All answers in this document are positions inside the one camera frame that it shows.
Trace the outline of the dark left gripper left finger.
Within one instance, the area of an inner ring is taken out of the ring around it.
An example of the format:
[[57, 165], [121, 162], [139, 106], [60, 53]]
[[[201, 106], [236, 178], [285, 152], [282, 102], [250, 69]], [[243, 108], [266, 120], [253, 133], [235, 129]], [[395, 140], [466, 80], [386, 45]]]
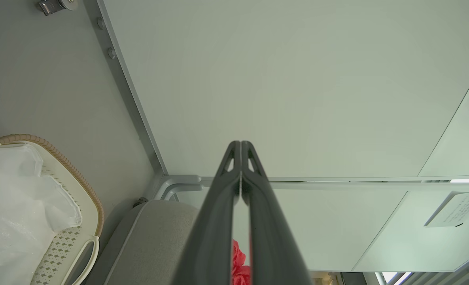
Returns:
[[183, 248], [173, 285], [229, 285], [232, 282], [233, 206], [239, 194], [241, 142], [225, 151]]

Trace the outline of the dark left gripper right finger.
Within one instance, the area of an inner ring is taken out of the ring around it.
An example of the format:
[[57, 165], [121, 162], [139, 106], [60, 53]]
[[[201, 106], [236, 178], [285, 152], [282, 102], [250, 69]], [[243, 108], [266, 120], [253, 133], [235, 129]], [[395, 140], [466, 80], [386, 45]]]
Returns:
[[274, 190], [249, 141], [242, 142], [242, 198], [250, 213], [252, 284], [312, 284]]

